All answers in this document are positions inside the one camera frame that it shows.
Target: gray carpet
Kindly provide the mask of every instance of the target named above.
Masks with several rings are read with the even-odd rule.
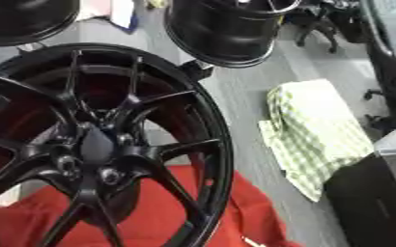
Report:
[[[141,48],[175,64],[190,60],[165,34],[162,11],[146,13],[142,6],[138,7],[140,28],[133,35],[91,20],[76,23],[45,43],[108,42]],[[342,49],[337,54],[328,54],[326,40],[313,34],[307,39],[306,48],[298,48],[293,43],[296,30],[284,27],[272,56],[261,65],[249,69],[216,68],[214,76],[202,84],[230,126],[236,168],[271,198],[287,224],[289,238],[305,247],[346,247],[327,199],[312,204],[282,177],[271,150],[261,139],[257,122],[268,117],[267,91],[289,81],[328,79],[363,124],[364,114],[385,115],[385,107],[379,98],[369,102],[362,99],[367,89],[377,88],[362,45],[340,40]],[[0,62],[15,54],[13,48],[0,48]]]

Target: red cloth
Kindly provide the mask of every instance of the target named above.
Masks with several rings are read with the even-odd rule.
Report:
[[[176,166],[171,171],[192,195],[196,195],[194,170],[190,166]],[[126,246],[161,246],[184,221],[184,210],[152,180],[142,181],[140,193],[136,210],[118,225],[119,231]],[[46,187],[12,206],[0,208],[0,247],[37,246],[68,204],[63,194]],[[286,239],[285,227],[267,197],[236,173],[230,202],[207,246],[249,246],[241,240],[243,235],[267,247],[299,246]],[[81,222],[59,246],[110,245],[98,228]]]

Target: black alloy rim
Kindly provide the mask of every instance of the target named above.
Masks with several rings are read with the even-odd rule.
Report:
[[[33,110],[37,114],[28,117]],[[9,134],[10,123],[22,118],[24,126]],[[152,145],[145,121],[179,143]],[[47,142],[31,143],[52,126]],[[184,154],[199,177],[196,199],[165,166]],[[0,65],[0,159],[10,157],[0,166],[0,194],[40,179],[71,201],[40,246],[56,246],[81,220],[97,225],[112,246],[125,246],[116,224],[127,220],[133,206],[118,212],[111,201],[127,191],[126,199],[135,202],[143,178],[159,183],[184,207],[184,224],[163,246],[202,246],[229,199],[232,155],[228,128],[206,90],[156,55],[81,43]]]

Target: plaid cloth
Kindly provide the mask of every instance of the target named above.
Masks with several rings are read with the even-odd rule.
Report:
[[[286,178],[313,202],[341,167],[374,151],[347,104],[327,80],[283,84],[268,94],[264,141]]]

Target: center bore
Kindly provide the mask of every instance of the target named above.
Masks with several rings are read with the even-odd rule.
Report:
[[[90,124],[82,139],[80,151],[86,163],[104,164],[114,151],[114,143],[98,127]]]

